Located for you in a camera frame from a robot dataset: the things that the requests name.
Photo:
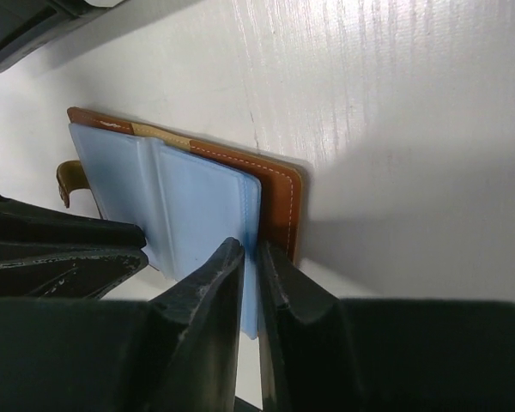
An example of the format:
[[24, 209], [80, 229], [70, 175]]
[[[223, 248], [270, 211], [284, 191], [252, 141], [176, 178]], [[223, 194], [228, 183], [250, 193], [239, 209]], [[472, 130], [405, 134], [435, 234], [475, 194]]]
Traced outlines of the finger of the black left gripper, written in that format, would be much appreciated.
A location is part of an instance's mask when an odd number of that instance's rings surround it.
[[146, 244], [136, 225], [0, 195], [0, 297], [99, 299], [148, 266]]

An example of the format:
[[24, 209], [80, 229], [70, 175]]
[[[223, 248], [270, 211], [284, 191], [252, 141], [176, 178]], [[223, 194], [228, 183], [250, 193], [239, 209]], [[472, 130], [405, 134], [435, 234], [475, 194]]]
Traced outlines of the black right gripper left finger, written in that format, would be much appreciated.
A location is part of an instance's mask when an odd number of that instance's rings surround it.
[[0, 299], [0, 411], [231, 411], [245, 251], [149, 301]]

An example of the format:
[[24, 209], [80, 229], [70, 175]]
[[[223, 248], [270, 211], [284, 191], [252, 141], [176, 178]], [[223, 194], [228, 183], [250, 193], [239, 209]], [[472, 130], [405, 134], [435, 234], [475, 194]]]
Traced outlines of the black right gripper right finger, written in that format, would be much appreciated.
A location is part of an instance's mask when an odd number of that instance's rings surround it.
[[515, 304], [338, 298], [257, 252], [267, 411], [515, 411]]

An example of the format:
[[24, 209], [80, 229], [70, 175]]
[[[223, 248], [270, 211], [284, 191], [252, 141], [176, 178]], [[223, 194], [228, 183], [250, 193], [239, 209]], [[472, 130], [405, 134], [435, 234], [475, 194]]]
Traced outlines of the brown leather card holder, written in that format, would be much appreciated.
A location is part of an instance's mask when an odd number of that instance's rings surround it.
[[297, 256], [304, 179], [297, 166], [150, 124], [72, 106], [78, 157], [58, 166], [60, 196], [87, 189], [101, 217], [139, 226], [149, 263], [182, 280], [226, 238], [245, 249], [240, 328], [258, 335], [255, 250]]

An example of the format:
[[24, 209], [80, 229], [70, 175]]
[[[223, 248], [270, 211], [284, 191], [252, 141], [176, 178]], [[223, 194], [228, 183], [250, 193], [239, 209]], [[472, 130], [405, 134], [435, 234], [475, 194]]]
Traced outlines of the black white card sorting tray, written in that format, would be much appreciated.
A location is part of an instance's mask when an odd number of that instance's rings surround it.
[[120, 4], [84, 0], [0, 1], [0, 73]]

